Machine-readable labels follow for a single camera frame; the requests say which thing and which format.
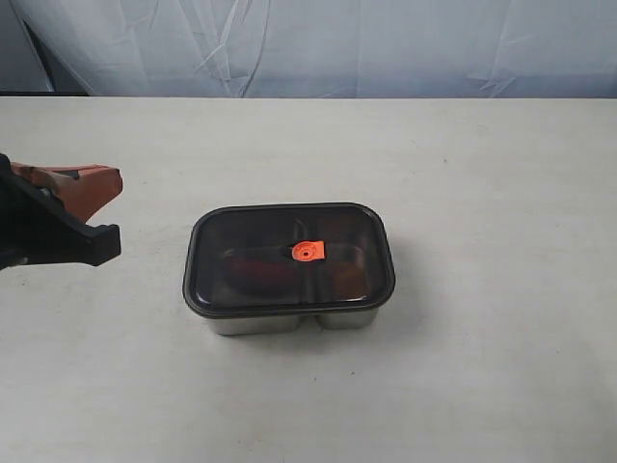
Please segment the red sausage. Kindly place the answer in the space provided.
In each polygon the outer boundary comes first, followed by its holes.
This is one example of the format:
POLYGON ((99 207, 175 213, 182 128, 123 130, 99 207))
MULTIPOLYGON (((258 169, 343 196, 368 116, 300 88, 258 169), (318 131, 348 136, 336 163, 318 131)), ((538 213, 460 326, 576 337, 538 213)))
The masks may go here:
POLYGON ((226 283, 252 297, 293 295, 300 282, 292 261, 263 253, 234 253, 222 259, 226 283))

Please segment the dark transparent lid orange seal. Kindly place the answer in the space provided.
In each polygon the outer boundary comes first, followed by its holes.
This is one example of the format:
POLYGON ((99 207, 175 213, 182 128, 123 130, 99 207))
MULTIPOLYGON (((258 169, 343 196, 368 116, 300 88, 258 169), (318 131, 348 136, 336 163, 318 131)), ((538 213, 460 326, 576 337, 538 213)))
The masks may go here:
POLYGON ((391 297, 384 223, 356 203, 229 206, 192 229, 182 285, 209 320, 360 313, 391 297))

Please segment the yellow cheese wedge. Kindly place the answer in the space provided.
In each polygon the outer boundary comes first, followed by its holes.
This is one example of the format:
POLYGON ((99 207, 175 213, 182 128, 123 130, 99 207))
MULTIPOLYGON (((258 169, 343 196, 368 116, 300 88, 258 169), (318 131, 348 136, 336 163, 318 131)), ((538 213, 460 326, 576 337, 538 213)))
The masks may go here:
POLYGON ((369 292, 364 270, 351 261, 333 261, 328 267, 335 300, 362 300, 369 292))

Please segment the steel lunch box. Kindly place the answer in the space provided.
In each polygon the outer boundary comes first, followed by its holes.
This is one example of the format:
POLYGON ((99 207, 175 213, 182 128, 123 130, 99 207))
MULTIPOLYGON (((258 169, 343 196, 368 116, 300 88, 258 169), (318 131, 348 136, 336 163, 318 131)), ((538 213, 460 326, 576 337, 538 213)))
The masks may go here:
MULTIPOLYGON (((379 310, 314 315, 318 325, 326 330, 361 329, 370 325, 379 310)), ((221 336, 277 334, 295 331, 306 315, 276 315, 248 318, 206 319, 209 328, 221 336)))

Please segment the white wrinkled backdrop curtain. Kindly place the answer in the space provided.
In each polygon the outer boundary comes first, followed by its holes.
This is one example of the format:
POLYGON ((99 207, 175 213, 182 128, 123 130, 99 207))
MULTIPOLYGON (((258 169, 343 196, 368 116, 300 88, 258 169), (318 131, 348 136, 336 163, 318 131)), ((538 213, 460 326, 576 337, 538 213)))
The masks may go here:
POLYGON ((6 93, 613 97, 612 1, 5 1, 6 93))

